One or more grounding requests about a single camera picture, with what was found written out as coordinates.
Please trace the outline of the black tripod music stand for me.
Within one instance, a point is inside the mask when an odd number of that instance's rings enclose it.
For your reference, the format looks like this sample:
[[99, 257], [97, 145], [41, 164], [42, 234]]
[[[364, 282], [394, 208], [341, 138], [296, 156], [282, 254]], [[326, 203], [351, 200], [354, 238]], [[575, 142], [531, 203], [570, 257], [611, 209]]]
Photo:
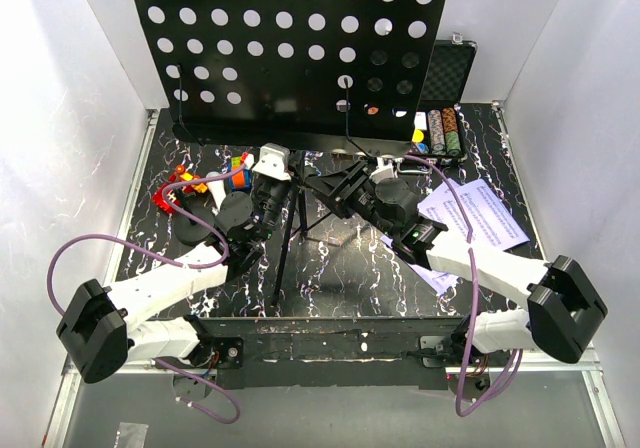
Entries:
[[288, 148], [286, 202], [309, 173], [408, 153], [444, 4], [134, 0], [176, 137]]

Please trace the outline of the sheet music page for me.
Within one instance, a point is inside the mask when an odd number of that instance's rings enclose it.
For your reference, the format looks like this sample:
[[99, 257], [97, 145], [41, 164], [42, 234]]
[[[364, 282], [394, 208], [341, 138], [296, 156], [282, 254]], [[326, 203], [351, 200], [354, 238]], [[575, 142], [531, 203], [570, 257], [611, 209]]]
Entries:
[[405, 219], [383, 221], [379, 230], [389, 238], [390, 247], [405, 264], [422, 270], [446, 271], [459, 249], [459, 239], [448, 227], [415, 210]]
[[[473, 230], [473, 240], [501, 250], [530, 241], [502, 201], [482, 179], [459, 185], [450, 181], [461, 201]], [[418, 204], [419, 212], [428, 219], [456, 228], [463, 236], [468, 227], [458, 204], [446, 184], [441, 184]]]

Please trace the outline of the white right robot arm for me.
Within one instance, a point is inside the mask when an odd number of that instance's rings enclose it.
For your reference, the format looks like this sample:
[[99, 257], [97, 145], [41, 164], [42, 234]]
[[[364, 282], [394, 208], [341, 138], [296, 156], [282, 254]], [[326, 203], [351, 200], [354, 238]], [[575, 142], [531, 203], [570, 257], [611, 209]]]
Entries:
[[513, 310], [473, 310], [452, 341], [454, 357], [475, 365], [496, 351], [538, 349], [567, 364], [577, 363], [608, 315], [584, 269], [559, 256], [553, 262], [523, 258], [482, 242], [468, 242], [447, 225], [418, 210], [405, 180], [373, 180], [359, 162], [329, 175], [310, 175], [306, 188], [332, 213], [353, 214], [384, 233], [408, 264], [477, 282], [515, 303]]

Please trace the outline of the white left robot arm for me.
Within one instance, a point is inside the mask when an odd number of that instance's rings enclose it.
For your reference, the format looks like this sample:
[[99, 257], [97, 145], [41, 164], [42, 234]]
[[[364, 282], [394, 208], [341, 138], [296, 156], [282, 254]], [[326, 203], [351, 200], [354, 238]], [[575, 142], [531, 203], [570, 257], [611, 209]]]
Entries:
[[95, 280], [74, 294], [56, 333], [87, 383], [97, 383], [125, 363], [176, 358], [193, 368], [213, 357], [214, 337], [194, 316], [158, 321], [164, 309], [248, 272], [263, 256], [291, 183], [264, 175], [250, 193], [227, 195], [215, 226], [225, 239], [202, 242], [187, 254], [142, 275], [103, 287]]

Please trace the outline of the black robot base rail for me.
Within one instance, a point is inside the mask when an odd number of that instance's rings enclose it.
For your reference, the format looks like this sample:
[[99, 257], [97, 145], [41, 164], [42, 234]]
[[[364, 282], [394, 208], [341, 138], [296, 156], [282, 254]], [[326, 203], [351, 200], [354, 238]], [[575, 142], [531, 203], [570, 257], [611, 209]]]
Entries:
[[225, 389], [412, 386], [445, 389], [446, 371], [463, 359], [461, 317], [198, 318], [187, 354], [195, 367], [210, 356]]

